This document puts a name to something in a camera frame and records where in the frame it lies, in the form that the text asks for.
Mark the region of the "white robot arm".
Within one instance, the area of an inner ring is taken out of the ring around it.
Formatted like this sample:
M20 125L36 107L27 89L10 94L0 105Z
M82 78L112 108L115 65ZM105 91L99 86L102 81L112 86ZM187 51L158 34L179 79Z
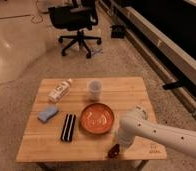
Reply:
M129 148L136 136L143 137L196 158L196 131L165 126L148 121L140 106L127 111L119 119L116 142Z

